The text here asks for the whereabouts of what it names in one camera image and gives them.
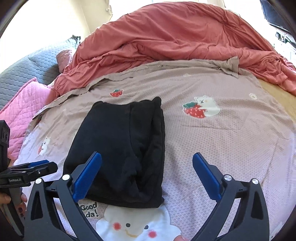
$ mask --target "pink pillow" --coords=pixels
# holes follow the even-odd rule
[[[10,128],[8,158],[14,162],[22,147],[27,127],[42,107],[55,99],[54,91],[33,78],[25,83],[0,111],[0,120]]]
[[[74,53],[74,49],[66,49],[57,54],[57,64],[59,65],[60,73],[63,73],[65,67],[71,63]]]

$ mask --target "gray quilted blanket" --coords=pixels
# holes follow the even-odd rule
[[[0,109],[33,77],[37,77],[39,83],[50,84],[59,75],[56,55],[64,49],[77,48],[80,39],[73,35],[66,41],[39,49],[0,73]]]

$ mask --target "hand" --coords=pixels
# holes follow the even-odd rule
[[[182,235],[177,236],[174,241],[189,241],[189,239],[184,238]]]
[[[26,210],[27,210],[27,206],[26,206],[25,202],[28,201],[28,199],[24,193],[22,193],[22,195],[21,195],[21,200],[22,200],[22,202],[18,206],[16,206],[16,209],[20,213],[20,216],[23,217]],[[9,204],[10,202],[11,202],[10,196],[8,196],[7,194],[4,194],[4,193],[0,193],[0,205]]]

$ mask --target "screw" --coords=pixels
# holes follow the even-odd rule
[[[252,183],[254,183],[254,184],[258,184],[259,181],[258,181],[256,178],[253,178],[253,179],[252,179]]]
[[[70,179],[70,175],[69,175],[69,174],[65,174],[64,176],[62,176],[62,179],[63,179],[64,181],[67,181],[67,180]]]
[[[42,182],[42,179],[41,179],[41,178],[38,178],[38,179],[36,179],[36,181],[35,181],[36,184],[40,184],[41,182]]]
[[[231,177],[230,175],[225,175],[225,176],[224,176],[224,179],[225,179],[226,181],[231,181],[231,180],[232,180],[232,177]]]

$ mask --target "red comforter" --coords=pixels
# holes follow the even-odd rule
[[[247,22],[220,7],[194,2],[143,7],[96,29],[54,83],[56,95],[105,74],[157,60],[239,57],[239,66],[296,95],[295,67]]]

